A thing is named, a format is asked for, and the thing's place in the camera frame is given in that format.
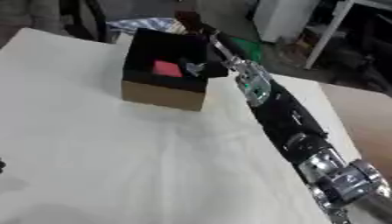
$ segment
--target white tablecloth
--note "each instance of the white tablecloth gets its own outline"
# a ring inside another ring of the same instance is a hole
[[[28,29],[0,51],[1,224],[329,223],[231,78],[200,113],[125,102],[126,52]],[[318,83],[276,78],[359,156]]]

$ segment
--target cardboard box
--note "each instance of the cardboard box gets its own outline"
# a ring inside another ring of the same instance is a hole
[[[200,111],[207,78],[195,77],[180,66],[182,77],[154,73],[157,61],[177,65],[181,59],[206,62],[207,43],[196,36],[139,29],[123,67],[122,98],[130,102]]]

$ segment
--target green object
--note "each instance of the green object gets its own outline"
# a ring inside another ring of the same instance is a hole
[[[247,41],[242,38],[231,38],[246,54],[247,56],[257,62],[262,63],[262,47],[260,43]]]

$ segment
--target red object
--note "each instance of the red object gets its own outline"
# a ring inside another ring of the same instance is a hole
[[[177,64],[166,62],[162,60],[156,60],[154,62],[154,68],[152,69],[154,74],[161,74],[171,77],[182,77],[182,73],[179,70]]]

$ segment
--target white cabinet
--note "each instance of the white cabinet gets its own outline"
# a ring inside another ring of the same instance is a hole
[[[305,28],[319,0],[262,0],[254,22],[260,39],[295,39]]]

